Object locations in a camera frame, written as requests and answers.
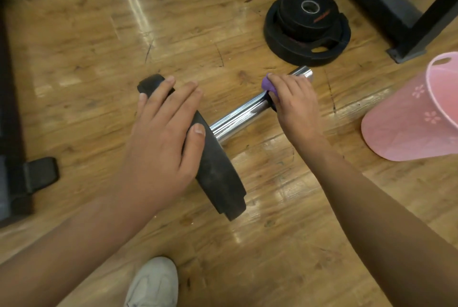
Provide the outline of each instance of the stack of weight plates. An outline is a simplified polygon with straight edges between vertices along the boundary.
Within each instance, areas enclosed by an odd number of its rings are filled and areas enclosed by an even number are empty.
[[[267,12],[264,36],[284,61],[319,66],[343,52],[351,31],[334,0],[277,0]],[[316,52],[317,48],[325,50]]]

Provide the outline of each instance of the weight plate handle hole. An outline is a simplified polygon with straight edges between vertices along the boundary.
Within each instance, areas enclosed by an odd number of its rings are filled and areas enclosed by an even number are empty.
[[[308,14],[316,14],[320,11],[320,5],[312,0],[303,1],[301,7]]]

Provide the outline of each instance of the hand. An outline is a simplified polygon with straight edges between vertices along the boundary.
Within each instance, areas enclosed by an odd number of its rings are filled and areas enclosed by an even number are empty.
[[[317,95],[307,78],[275,74],[268,78],[278,93],[278,98],[269,93],[277,107],[278,121],[295,148],[322,138]]]
[[[149,99],[140,94],[126,157],[116,178],[115,187],[152,215],[195,178],[205,144],[201,124],[189,129],[202,90],[189,82],[167,97],[174,84],[175,79],[169,77]]]

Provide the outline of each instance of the forearm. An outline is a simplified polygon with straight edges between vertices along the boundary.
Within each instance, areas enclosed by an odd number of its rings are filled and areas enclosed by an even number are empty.
[[[5,306],[57,305],[148,221],[119,192],[99,197],[0,266]]]
[[[324,140],[298,152],[353,248],[395,306],[456,306],[458,251]]]

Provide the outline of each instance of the fingernail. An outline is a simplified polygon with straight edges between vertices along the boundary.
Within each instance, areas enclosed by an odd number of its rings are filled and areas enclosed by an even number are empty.
[[[198,133],[199,135],[203,135],[205,137],[205,128],[201,124],[194,125],[194,132]]]

